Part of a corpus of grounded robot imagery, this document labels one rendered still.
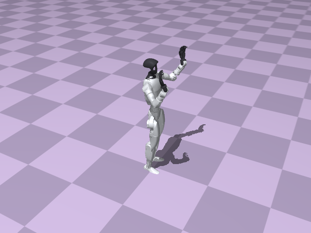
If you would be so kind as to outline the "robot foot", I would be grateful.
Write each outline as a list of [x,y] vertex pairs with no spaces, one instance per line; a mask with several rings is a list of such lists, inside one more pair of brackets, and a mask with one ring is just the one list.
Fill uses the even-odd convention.
[[160,157],[155,156],[155,158],[153,159],[153,161],[161,162],[161,161],[164,161],[164,158],[160,158]]
[[147,168],[147,165],[145,165],[143,168],[144,168],[145,170],[151,172],[151,173],[159,174],[159,171],[156,170],[156,169],[154,169],[153,167],[150,167],[150,169],[149,169],[149,168]]

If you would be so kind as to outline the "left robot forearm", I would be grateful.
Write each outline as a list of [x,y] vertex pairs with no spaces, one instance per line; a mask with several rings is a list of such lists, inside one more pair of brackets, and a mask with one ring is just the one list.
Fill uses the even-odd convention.
[[185,68],[185,66],[187,65],[187,62],[186,61],[183,61],[183,65],[179,65],[178,67],[177,67],[177,69],[175,69],[172,73],[174,73],[175,75],[179,75],[180,74],[180,72]]

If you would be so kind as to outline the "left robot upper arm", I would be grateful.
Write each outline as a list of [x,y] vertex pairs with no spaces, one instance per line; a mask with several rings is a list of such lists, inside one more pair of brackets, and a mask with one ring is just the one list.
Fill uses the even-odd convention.
[[[159,71],[157,72],[159,74]],[[164,73],[164,72],[163,72]],[[175,81],[177,79],[177,76],[174,73],[171,73],[168,75],[167,73],[164,73],[162,75],[162,79],[164,80],[170,80],[170,81]]]

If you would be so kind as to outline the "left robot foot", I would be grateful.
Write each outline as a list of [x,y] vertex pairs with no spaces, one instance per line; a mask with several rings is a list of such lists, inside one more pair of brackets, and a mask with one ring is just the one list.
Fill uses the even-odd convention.
[[164,158],[160,158],[160,157],[155,156],[155,158],[153,159],[153,161],[161,162],[161,161],[164,161]]

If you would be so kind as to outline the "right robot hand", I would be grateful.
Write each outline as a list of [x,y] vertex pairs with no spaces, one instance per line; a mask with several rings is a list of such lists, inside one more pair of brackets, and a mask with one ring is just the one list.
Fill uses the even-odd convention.
[[163,89],[163,91],[164,92],[167,92],[168,90],[167,90],[167,86],[166,86],[166,84],[164,84],[164,82],[163,82],[163,80],[162,80],[162,75],[163,75],[164,73],[163,73],[163,70],[161,70],[160,72],[159,72],[159,82],[160,82],[160,85],[161,85],[161,88]]

